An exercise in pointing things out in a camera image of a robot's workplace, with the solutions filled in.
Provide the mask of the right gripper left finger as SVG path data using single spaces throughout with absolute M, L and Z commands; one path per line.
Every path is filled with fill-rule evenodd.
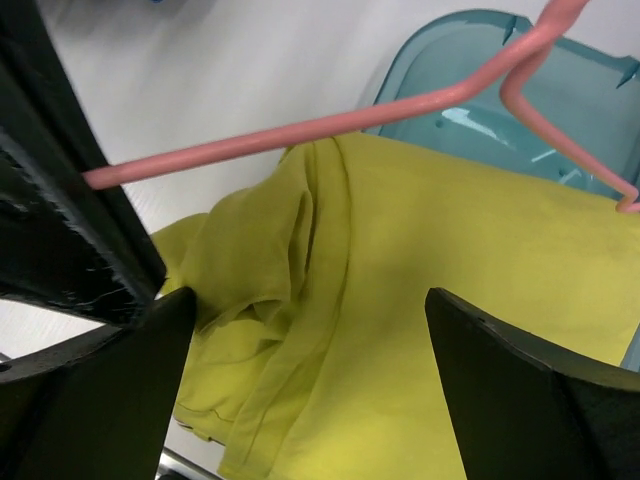
M 4 479 L 152 479 L 195 320 L 188 288 L 1 366 Z

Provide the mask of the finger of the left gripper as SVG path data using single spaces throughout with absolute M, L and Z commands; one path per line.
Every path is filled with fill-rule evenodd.
M 165 267 L 105 157 L 37 4 L 1 5 L 1 296 L 136 328 Z

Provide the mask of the yellow-green trousers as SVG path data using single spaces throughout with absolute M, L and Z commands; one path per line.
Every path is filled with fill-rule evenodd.
M 639 217 L 611 199 L 366 134 L 153 235 L 197 319 L 174 415 L 227 479 L 461 479 L 424 304 L 451 291 L 618 364 Z

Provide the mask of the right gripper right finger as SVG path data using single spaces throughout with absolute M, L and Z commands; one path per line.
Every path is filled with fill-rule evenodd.
M 636 479 L 639 375 L 441 288 L 425 314 L 469 479 Z

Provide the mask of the pink hanger of yellow trousers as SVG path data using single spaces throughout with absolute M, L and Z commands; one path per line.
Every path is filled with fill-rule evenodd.
M 618 192 L 621 196 L 616 205 L 618 212 L 636 213 L 639 210 L 638 189 L 554 126 L 522 93 L 524 85 L 549 56 L 555 41 L 573 26 L 585 6 L 583 1 L 548 2 L 529 31 L 505 46 L 469 77 L 446 88 L 391 103 L 96 168 L 84 173 L 84 180 L 94 190 L 105 190 L 246 155 L 395 123 L 464 103 L 494 82 L 500 82 L 501 102 L 514 117 L 576 165 Z

